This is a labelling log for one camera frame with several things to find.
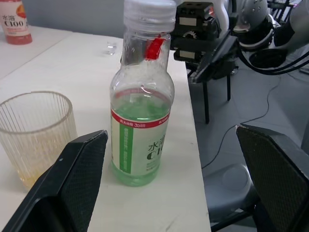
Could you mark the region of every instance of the orange bottle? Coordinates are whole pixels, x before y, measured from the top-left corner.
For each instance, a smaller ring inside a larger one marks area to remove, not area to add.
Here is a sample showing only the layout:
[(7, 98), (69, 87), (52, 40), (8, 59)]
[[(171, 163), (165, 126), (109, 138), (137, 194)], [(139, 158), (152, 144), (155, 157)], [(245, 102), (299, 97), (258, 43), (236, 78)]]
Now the orange bottle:
[(9, 44), (23, 45), (32, 42), (21, 0), (0, 0), (0, 23)]

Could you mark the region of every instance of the green liquid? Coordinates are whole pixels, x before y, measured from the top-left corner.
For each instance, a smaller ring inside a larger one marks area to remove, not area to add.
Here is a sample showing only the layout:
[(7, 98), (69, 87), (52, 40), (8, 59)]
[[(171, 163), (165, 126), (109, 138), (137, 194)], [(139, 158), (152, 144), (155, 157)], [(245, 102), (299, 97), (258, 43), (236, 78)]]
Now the green liquid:
[[(170, 104), (166, 101), (148, 94), (130, 94), (113, 100), (112, 107), (121, 117), (133, 121), (154, 121), (165, 117), (170, 110)], [(119, 170), (112, 162), (112, 171), (115, 176), (128, 186), (143, 186), (156, 177), (156, 167), (146, 175), (130, 175)]]

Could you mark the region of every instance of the gray floor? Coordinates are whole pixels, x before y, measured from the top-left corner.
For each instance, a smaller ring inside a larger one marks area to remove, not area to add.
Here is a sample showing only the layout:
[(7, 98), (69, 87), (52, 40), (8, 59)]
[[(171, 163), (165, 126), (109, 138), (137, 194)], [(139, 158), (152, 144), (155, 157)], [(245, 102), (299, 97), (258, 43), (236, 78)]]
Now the gray floor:
[[(245, 67), (240, 67), (238, 73), (231, 80), (232, 99), (230, 102), (227, 101), (226, 96), (226, 78), (208, 82), (210, 105), (210, 123), (208, 125), (205, 124), (202, 85), (189, 85), (202, 166), (210, 162), (216, 155), (222, 137), (229, 127), (262, 116), (266, 112), (267, 94), (279, 81), (279, 87), (269, 96), (270, 108), (268, 114), (264, 118), (249, 124), (284, 133), (300, 145), (302, 135), (295, 131), (295, 126), (287, 116), (280, 99), (282, 99), (282, 92), (285, 91), (286, 85), (289, 86), (289, 91), (294, 91), (297, 94), (300, 90), (309, 92), (308, 83), (295, 80), (286, 74), (265, 76)], [(306, 102), (303, 102), (303, 104), (306, 104), (303, 105), (304, 107), (308, 107)], [(304, 117), (303, 121), (306, 121), (308, 116), (304, 115)], [(203, 170), (203, 176), (205, 177), (227, 165), (244, 162), (235, 130), (232, 129), (226, 135), (217, 159)], [(256, 229), (230, 226), (222, 231), (254, 232)]]

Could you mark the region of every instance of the small glass cup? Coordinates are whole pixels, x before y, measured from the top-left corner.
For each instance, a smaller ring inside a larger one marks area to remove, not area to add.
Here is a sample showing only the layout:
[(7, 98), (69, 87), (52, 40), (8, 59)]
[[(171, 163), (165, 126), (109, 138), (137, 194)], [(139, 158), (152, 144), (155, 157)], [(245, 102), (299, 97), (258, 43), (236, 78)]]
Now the small glass cup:
[(62, 94), (24, 93), (0, 104), (0, 142), (27, 189), (75, 138), (73, 106)]

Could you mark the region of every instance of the plastic bottle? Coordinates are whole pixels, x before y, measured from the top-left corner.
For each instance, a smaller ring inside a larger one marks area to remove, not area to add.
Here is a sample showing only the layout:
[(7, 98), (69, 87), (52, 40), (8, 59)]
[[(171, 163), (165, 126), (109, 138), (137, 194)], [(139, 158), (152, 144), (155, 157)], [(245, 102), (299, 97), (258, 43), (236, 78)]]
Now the plastic bottle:
[(158, 172), (174, 84), (167, 73), (173, 0), (125, 0), (121, 69), (110, 87), (112, 170), (129, 186)]
[(32, 42), (21, 0), (0, 0), (0, 23), (9, 44), (23, 45)]

